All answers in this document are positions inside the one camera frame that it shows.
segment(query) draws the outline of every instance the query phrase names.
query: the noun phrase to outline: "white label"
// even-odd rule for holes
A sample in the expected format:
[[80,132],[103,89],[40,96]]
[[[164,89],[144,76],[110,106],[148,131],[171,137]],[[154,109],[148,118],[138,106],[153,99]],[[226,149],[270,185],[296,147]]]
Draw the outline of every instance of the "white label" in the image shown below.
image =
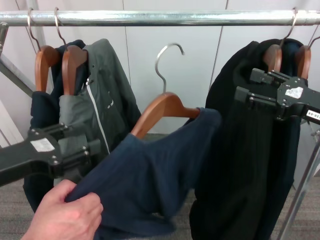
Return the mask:
[[320,120],[320,113],[315,111],[308,110],[308,112],[306,113],[306,116],[313,119]]
[[30,141],[37,152],[51,152],[55,150],[55,147],[49,142],[48,139],[42,138],[35,141]]
[[295,98],[295,99],[299,99],[301,98],[302,92],[304,91],[304,89],[300,86],[298,86],[297,88],[291,88],[291,89],[287,89],[285,91],[285,95]]

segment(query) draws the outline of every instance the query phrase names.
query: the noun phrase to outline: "metal rack leg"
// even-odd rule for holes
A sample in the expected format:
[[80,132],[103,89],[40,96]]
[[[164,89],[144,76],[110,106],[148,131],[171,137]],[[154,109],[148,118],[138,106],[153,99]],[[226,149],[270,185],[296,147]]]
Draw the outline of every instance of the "metal rack leg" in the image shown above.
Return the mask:
[[289,208],[289,211],[285,217],[284,223],[281,227],[280,233],[277,237],[277,240],[285,240],[288,237],[289,230],[295,220],[297,212],[301,206],[301,203],[307,193],[308,185],[311,178],[314,175],[314,172],[317,166],[320,164],[320,141],[318,141],[313,149],[312,155],[306,166],[304,174],[302,176],[301,182],[297,191],[294,195],[293,201]]
[[8,24],[6,24],[4,22],[0,23],[0,55],[1,55],[2,50],[4,48],[8,29],[9,29]]
[[9,27],[6,23],[0,23],[0,72],[31,97],[35,90],[35,85],[2,54],[8,29]]

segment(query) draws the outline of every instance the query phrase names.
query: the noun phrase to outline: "navy jacket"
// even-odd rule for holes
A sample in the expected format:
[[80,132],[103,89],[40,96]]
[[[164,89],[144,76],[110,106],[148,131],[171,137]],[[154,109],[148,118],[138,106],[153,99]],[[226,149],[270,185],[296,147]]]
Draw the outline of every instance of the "navy jacket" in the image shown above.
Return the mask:
[[[76,45],[83,49],[85,44],[82,40],[76,40],[67,44]],[[53,78],[53,90],[51,94],[42,91],[35,91],[32,94],[31,129],[45,128],[59,123],[60,106],[59,98],[64,94],[64,85],[62,80],[62,58],[65,52],[65,46],[62,45],[56,50],[60,54],[60,61],[51,67]],[[88,77],[88,66],[86,63],[77,68],[75,93],[77,94]],[[24,178],[23,190],[34,212],[36,212],[42,198],[54,186],[54,180],[46,175],[34,174]]]
[[160,140],[144,142],[129,134],[66,202],[99,195],[104,211],[97,240],[173,232],[171,219],[195,187],[221,121],[216,110],[201,108],[196,119]]

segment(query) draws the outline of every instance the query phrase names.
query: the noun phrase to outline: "metal rail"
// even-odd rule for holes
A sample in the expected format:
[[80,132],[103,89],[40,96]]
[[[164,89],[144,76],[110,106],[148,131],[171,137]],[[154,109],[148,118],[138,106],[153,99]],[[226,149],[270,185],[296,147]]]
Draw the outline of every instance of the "metal rail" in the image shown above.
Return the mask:
[[[58,11],[63,26],[290,26],[292,10]],[[0,23],[27,26],[28,11],[2,11]],[[55,26],[54,11],[32,11],[33,26]],[[299,10],[296,26],[319,25],[320,11]]]

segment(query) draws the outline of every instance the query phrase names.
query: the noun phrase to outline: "silver hook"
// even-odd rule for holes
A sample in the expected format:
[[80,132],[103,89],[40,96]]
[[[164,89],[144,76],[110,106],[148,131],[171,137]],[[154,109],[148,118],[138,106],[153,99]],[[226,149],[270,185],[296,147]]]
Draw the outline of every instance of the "silver hook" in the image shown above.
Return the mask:
[[40,48],[40,44],[39,44],[39,41],[38,39],[36,39],[32,33],[32,30],[31,30],[31,11],[33,10],[32,7],[29,8],[28,10],[28,18],[27,18],[27,21],[28,21],[28,27],[29,27],[29,32],[30,32],[30,36],[36,41],[36,44],[38,45],[38,48],[39,48],[39,51],[41,51],[41,48]]
[[155,72],[156,74],[158,74],[158,76],[163,80],[163,93],[166,92],[166,88],[167,88],[167,81],[166,79],[164,78],[164,76],[162,76],[158,70],[158,64],[159,64],[159,60],[160,60],[160,57],[161,55],[165,52],[165,50],[167,50],[169,47],[171,46],[178,46],[180,51],[181,51],[181,54],[182,55],[185,55],[185,52],[184,50],[182,49],[182,46],[179,44],[179,43],[169,43],[168,45],[166,45],[164,48],[161,49],[161,51],[158,53],[158,56],[156,56],[156,60],[155,60]]
[[58,31],[58,35],[59,37],[62,39],[63,43],[64,43],[64,49],[66,51],[68,51],[68,48],[67,48],[67,44],[66,44],[66,40],[61,36],[61,33],[60,33],[60,30],[59,30],[59,19],[58,19],[58,10],[59,8],[55,7],[54,8],[54,20],[55,20],[55,26],[56,26],[56,29]]
[[296,7],[294,7],[293,10],[294,10],[294,19],[293,19],[293,22],[292,22],[291,29],[290,29],[288,35],[285,36],[285,37],[282,39],[282,41],[281,41],[281,43],[280,43],[280,48],[283,46],[283,44],[285,43],[285,40],[290,36],[290,34],[292,33],[292,30],[293,30],[294,27],[295,27],[295,24],[296,24],[296,21],[297,21],[297,16],[298,16],[298,9],[297,9]]
[[316,37],[315,39],[313,39],[313,40],[312,40],[312,38],[314,37],[314,35],[315,35],[315,33],[316,33],[316,31],[317,31],[318,27],[319,27],[319,25],[318,25],[318,26],[316,26],[316,29],[315,29],[315,31],[314,31],[314,33],[313,33],[312,37],[311,37],[311,40],[310,40],[309,45],[308,45],[309,49],[311,48],[312,44],[314,44],[315,40],[320,39],[320,36],[318,36],[318,37]]

